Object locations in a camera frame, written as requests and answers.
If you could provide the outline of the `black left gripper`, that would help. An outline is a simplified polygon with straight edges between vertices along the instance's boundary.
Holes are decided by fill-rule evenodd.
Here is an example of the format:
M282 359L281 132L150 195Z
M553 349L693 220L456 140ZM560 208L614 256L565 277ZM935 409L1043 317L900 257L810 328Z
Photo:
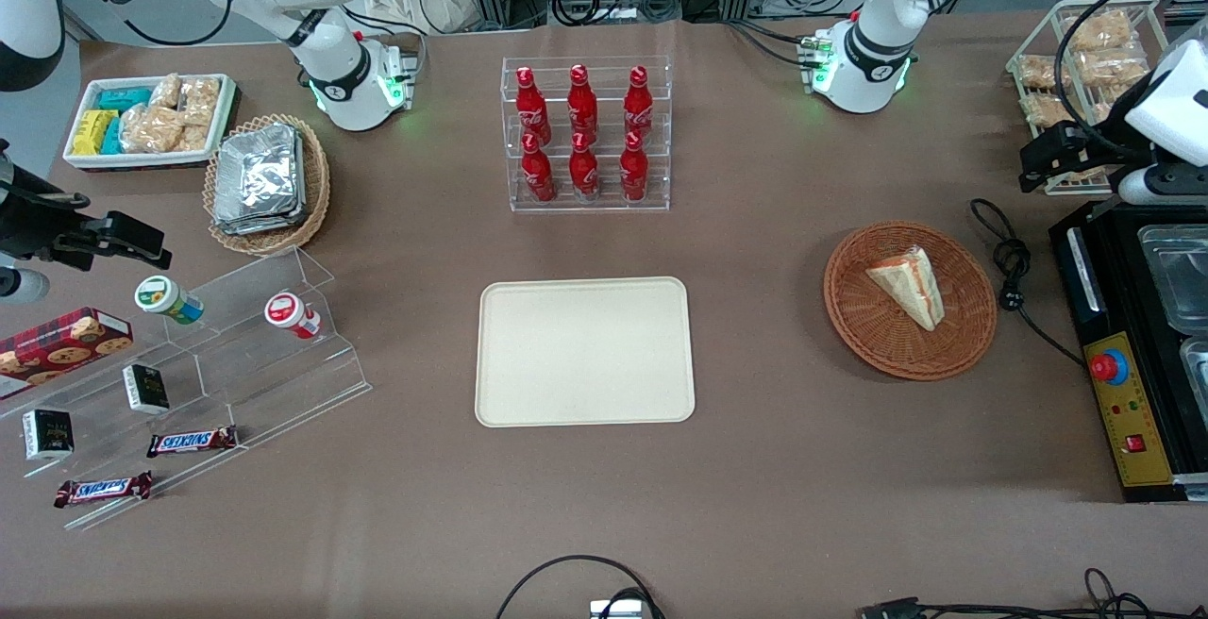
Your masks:
M1090 134L1084 146L1084 131L1079 127L1049 127L1030 141L1030 158L1021 155L1020 191L1032 193L1055 177L1071 175L1090 168L1082 179L1113 186L1131 172L1152 164L1151 141L1129 125L1093 125L1093 129L1117 145L1110 149Z

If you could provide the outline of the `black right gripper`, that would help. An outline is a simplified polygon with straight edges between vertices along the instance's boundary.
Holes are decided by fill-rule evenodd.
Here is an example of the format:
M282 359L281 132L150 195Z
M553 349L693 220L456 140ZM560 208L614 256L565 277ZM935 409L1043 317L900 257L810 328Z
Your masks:
M95 255L126 258L168 270L173 255L163 232L124 213L109 213L109 249L82 214L91 198L68 193L18 166L1 177L1 251L18 260L43 260L88 271ZM145 249L143 245L155 245Z

